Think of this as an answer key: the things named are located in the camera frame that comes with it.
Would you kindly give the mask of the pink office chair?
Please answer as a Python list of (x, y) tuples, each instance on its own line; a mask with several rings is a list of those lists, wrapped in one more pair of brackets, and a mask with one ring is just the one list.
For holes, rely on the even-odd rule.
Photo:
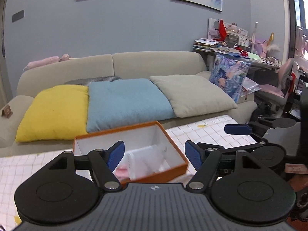
[(292, 57), (288, 59), (277, 72), (273, 70), (257, 71), (254, 81), (258, 83), (260, 90), (255, 92), (255, 101), (258, 106), (268, 105), (276, 117), (284, 113), (287, 100), (294, 85), (293, 67), (298, 63)]

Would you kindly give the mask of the fruit print checked tablecloth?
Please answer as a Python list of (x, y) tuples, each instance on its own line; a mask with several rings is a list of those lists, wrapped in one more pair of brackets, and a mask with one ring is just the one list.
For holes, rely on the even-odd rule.
[[(196, 123), (173, 127), (167, 130), (167, 134), (175, 144), (184, 152), (184, 144), (187, 140), (194, 143), (204, 142), (217, 144), (225, 148), (233, 148), (256, 141), (250, 136), (228, 135), (224, 132), (226, 124), (234, 124), (236, 121), (230, 116), (218, 116)], [(50, 162), (63, 151), (72, 151), (70, 144), (61, 150), (48, 152), (46, 148), (35, 154), (17, 155), (1, 158), (1, 229), (12, 230), (20, 224), (14, 203), (14, 192), (17, 187), (38, 171), (46, 163)]]

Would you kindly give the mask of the blue printed cushion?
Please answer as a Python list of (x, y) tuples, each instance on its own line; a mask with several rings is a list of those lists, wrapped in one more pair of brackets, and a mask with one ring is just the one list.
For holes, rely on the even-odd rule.
[(217, 54), (209, 81), (238, 103), (244, 79), (251, 64)]

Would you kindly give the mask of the beige cushion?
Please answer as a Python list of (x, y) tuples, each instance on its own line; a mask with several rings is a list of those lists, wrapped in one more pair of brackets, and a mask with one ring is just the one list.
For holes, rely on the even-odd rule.
[(187, 74), (151, 76), (169, 100), (177, 118), (188, 118), (236, 109), (238, 105), (208, 79)]

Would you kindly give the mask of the white items in box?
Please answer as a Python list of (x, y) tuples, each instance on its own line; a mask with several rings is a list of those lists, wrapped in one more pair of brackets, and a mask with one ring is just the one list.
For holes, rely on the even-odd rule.
[(170, 169), (166, 150), (148, 146), (127, 151), (114, 171), (119, 181), (137, 180)]

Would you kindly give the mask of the yellow cushion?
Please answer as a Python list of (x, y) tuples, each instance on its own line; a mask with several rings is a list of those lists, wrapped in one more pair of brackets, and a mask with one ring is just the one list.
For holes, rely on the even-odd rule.
[(26, 111), (16, 142), (73, 140), (86, 135), (88, 87), (57, 85), (41, 91)]

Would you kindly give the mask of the orange cardboard box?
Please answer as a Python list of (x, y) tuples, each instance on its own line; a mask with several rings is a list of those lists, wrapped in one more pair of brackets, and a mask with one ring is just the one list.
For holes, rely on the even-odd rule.
[(74, 155), (86, 155), (95, 149), (107, 150), (118, 141), (124, 142), (125, 152), (148, 146), (157, 146), (166, 150), (166, 159), (171, 167), (164, 172), (141, 179), (124, 180), (121, 182), (122, 184), (128, 182), (166, 183), (184, 175), (187, 171), (188, 160), (186, 156), (157, 121), (76, 137), (73, 142)]

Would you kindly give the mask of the cluttered desk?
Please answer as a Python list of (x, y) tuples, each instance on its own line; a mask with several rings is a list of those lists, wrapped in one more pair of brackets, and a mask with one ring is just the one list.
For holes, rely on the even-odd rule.
[(255, 47), (255, 39), (249, 37), (247, 30), (237, 27), (235, 23), (214, 18), (208, 19), (207, 37), (193, 43), (193, 50), (205, 55), (209, 70), (218, 54), (250, 63), (249, 73), (252, 75), (256, 71), (277, 71), (280, 68), (279, 63), (251, 53), (250, 47)]

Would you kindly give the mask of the light blue cushion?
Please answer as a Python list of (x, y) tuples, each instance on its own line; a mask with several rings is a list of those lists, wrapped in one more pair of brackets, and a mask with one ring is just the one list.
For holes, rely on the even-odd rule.
[(169, 100), (148, 79), (92, 82), (88, 93), (88, 133), (175, 117)]

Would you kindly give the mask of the small brown stand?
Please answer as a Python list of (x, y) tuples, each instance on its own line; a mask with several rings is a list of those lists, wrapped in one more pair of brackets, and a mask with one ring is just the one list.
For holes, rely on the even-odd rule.
[(12, 112), (9, 104), (5, 105), (2, 108), (1, 117), (10, 118), (12, 114), (13, 114), (13, 112)]

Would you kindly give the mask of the grey striped cushion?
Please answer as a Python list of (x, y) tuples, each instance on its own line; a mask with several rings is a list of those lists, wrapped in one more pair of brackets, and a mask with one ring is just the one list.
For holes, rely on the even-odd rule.
[(76, 80), (71, 80), (65, 83), (65, 85), (83, 85), (88, 87), (90, 83), (92, 82), (113, 82), (117, 80), (122, 80), (122, 78), (118, 76), (103, 76), (103, 77), (95, 77), (95, 78), (84, 78), (84, 79), (76, 79)]

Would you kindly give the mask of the pink plush toy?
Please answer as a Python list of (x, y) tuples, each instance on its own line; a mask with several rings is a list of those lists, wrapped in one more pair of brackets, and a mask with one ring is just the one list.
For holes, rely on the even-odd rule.
[(51, 56), (51, 57), (48, 57), (48, 58), (45, 58), (45, 59), (29, 62), (27, 64), (27, 66), (23, 69), (23, 71), (28, 71), (30, 69), (34, 69), (34, 68), (38, 68), (38, 67), (46, 66), (46, 65), (49, 65), (49, 64), (58, 63), (58, 62), (63, 62), (63, 61), (67, 61), (67, 60), (70, 60), (70, 59), (78, 59), (78, 58), (77, 57), (70, 57), (68, 54), (64, 54), (61, 57)]

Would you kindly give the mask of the beige sofa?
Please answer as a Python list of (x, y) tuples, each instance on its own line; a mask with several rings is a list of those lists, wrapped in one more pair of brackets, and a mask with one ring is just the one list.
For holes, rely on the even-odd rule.
[(9, 101), (10, 118), (1, 117), (1, 157), (70, 149), (72, 141), (35, 141), (16, 143), (15, 136), (33, 98), (42, 90), (65, 82), (102, 76), (122, 79), (149, 78), (172, 74), (210, 72), (202, 56), (187, 51), (147, 51), (88, 56), (25, 71), (18, 82), (17, 95)]

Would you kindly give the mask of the dark wall switch panel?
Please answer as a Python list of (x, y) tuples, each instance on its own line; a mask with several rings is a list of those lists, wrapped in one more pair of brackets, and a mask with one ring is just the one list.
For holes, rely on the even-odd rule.
[(15, 14), (13, 14), (12, 15), (12, 23), (14, 23), (14, 22), (16, 22), (20, 19), (23, 19), (24, 18), (24, 12), (25, 12), (25, 10), (23, 9), (23, 10), (15, 13)]

